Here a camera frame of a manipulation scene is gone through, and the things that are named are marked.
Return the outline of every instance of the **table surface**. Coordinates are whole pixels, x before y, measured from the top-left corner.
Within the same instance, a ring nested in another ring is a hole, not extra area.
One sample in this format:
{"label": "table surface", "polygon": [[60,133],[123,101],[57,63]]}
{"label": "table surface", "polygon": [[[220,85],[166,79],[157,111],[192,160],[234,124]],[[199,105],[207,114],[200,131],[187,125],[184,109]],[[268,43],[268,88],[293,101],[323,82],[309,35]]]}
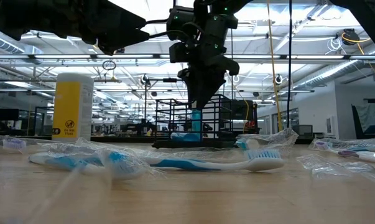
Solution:
{"label": "table surface", "polygon": [[[34,216],[40,217],[35,223],[375,223],[375,184],[359,175],[314,179],[295,159],[306,154],[347,161],[295,146],[286,165],[269,172],[171,170],[166,178],[115,181],[108,190],[105,180],[71,179],[69,172],[28,163],[26,156],[0,154],[0,218],[23,217],[30,223]],[[68,185],[60,185],[67,177]],[[56,189],[65,190],[45,201]]]}

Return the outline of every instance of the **ceiling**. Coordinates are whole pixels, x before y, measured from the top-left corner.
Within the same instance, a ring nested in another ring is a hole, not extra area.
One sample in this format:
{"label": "ceiling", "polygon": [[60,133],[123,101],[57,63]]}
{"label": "ceiling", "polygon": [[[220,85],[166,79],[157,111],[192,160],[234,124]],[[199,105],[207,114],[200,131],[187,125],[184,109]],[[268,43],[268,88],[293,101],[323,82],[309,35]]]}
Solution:
{"label": "ceiling", "polygon": [[[121,6],[146,20],[166,19],[169,16],[169,9],[172,7],[172,0],[161,1],[158,0],[112,0],[113,3]],[[192,6],[193,0],[178,0],[177,4],[181,6]],[[247,4],[243,9],[236,13],[239,19],[239,26],[236,30],[228,33],[228,38],[225,43],[228,55],[252,55],[270,54],[270,39],[266,37],[269,32],[268,15],[266,1],[253,1]],[[289,48],[287,42],[282,41],[283,37],[289,31],[289,12],[286,0],[273,1],[270,10],[270,19],[272,20],[272,35],[273,45],[277,49],[275,54],[288,54]],[[308,1],[294,1],[293,5],[293,23],[295,25],[295,36],[292,42],[293,55],[333,55],[333,54],[360,54],[357,46],[342,45],[345,52],[341,52],[340,46],[338,50],[332,50],[333,45],[338,45],[339,40],[335,38],[336,34],[341,34],[343,29],[353,28],[362,39],[368,38],[367,33],[363,30],[354,16],[349,10],[336,6],[317,6],[316,0]],[[306,20],[310,13],[314,13],[311,21]],[[148,25],[142,30],[156,34],[166,31],[165,24]],[[16,46],[25,47],[27,45],[35,46],[40,49],[43,54],[102,54],[102,52],[93,45],[88,45],[76,37],[69,37],[68,39],[61,39],[54,34],[40,32],[37,38],[38,31],[32,30],[23,35],[20,42],[16,42],[3,34],[0,37],[5,41]],[[166,37],[158,37],[149,41],[126,47],[125,54],[168,54],[169,47],[175,42],[170,41]],[[372,41],[367,41],[362,44],[364,51],[367,46],[372,45]],[[0,54],[8,54],[8,52],[0,49]],[[55,79],[59,73],[72,72],[80,73],[86,76],[95,78],[96,80],[104,79],[104,74],[101,64],[104,60],[44,60],[40,65],[21,60],[0,60],[0,65],[12,67],[15,71],[19,71],[22,75],[18,78],[33,77],[35,74],[43,80]],[[117,59],[117,68],[106,73],[106,79],[114,77],[118,82],[98,82],[95,83],[96,89],[120,89],[120,90],[138,90],[142,88],[141,77],[146,74],[149,78],[176,78],[179,70],[186,68],[185,63],[169,63],[168,59]],[[308,60],[305,62],[294,60],[292,64],[292,79],[294,83],[309,76],[313,72],[331,64],[339,63],[332,60]],[[240,63],[240,74],[234,77],[234,85],[239,90],[249,89],[264,89],[271,90],[272,87],[272,64],[270,60],[262,61],[244,61]],[[276,74],[286,77],[288,74],[288,64],[277,62],[274,66]],[[225,89],[230,90],[231,79],[225,76],[227,83]],[[54,88],[54,83],[35,83],[34,85],[44,88]],[[153,97],[149,95],[150,99],[158,98],[178,98],[187,99],[186,86],[182,82],[177,83],[163,83],[158,82],[152,87],[153,90],[158,90],[158,96]],[[174,89],[173,92],[166,92],[166,90]],[[269,93],[263,93],[259,99],[266,99]],[[132,92],[109,92],[108,95],[115,101],[143,103],[144,93]],[[252,92],[242,92],[241,96],[236,95],[236,98],[254,99]]]}

